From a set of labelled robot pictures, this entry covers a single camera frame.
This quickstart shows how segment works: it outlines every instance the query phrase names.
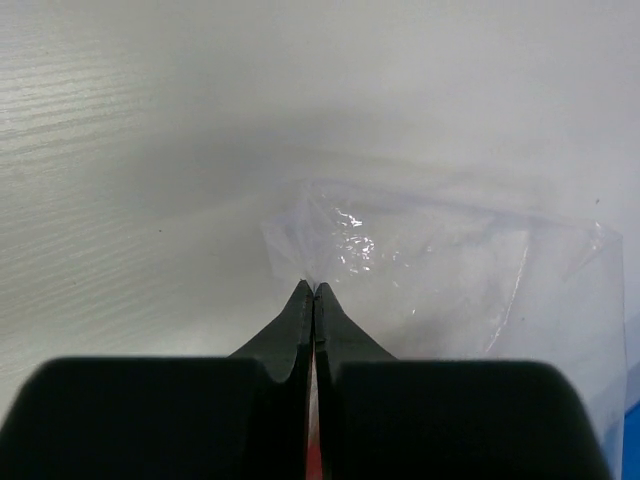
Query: wrinkled plastic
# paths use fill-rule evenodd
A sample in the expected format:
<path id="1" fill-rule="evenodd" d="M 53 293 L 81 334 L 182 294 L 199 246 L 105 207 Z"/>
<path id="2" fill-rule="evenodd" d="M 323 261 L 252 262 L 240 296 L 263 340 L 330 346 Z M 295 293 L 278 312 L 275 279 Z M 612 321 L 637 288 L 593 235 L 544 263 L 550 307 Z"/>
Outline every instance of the wrinkled plastic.
<path id="1" fill-rule="evenodd" d="M 329 282 L 347 314 L 397 357 L 556 366 L 583 398 L 619 478 L 618 234 L 595 222 L 334 181 L 301 186 L 263 233 L 283 291 L 300 278 Z"/>

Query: blue object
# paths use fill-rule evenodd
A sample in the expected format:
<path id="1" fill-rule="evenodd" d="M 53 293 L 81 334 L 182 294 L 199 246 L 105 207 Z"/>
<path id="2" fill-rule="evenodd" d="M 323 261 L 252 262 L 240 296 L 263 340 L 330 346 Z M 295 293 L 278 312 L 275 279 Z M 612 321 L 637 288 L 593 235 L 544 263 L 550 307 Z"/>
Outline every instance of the blue object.
<path id="1" fill-rule="evenodd" d="M 631 410 L 624 421 L 622 479 L 640 479 L 640 405 Z"/>

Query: plastic bag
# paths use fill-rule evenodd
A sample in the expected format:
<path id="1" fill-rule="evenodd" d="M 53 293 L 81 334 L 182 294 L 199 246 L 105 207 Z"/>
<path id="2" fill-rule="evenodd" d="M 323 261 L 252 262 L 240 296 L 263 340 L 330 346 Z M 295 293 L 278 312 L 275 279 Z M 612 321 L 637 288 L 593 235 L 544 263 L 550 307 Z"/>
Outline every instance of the plastic bag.
<path id="1" fill-rule="evenodd" d="M 621 237 L 570 222 L 335 181 L 263 224 L 283 292 L 329 282 L 400 358 L 534 359 L 587 406 L 618 476 L 626 393 Z"/>

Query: transparent plastic film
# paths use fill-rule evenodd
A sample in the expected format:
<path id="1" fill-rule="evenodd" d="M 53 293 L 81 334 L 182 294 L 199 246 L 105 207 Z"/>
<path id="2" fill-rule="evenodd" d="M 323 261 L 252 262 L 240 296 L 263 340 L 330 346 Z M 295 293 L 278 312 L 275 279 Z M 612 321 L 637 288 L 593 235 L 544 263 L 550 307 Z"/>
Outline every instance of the transparent plastic film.
<path id="1" fill-rule="evenodd" d="M 331 284 L 399 358 L 533 359 L 581 395 L 619 478 L 626 394 L 622 241 L 595 222 L 335 181 L 264 222 L 283 291 Z"/>

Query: white surface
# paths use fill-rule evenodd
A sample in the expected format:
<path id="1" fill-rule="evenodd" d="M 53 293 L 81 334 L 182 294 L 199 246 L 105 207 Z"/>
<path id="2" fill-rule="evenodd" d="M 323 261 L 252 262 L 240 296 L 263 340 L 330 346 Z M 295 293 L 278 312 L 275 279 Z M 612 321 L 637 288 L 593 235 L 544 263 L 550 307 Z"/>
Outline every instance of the white surface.
<path id="1" fill-rule="evenodd" d="M 640 4 L 479 3 L 4 0 L 0 411 L 51 356 L 241 344 L 283 178 L 524 191 L 624 234 L 640 312 Z"/>

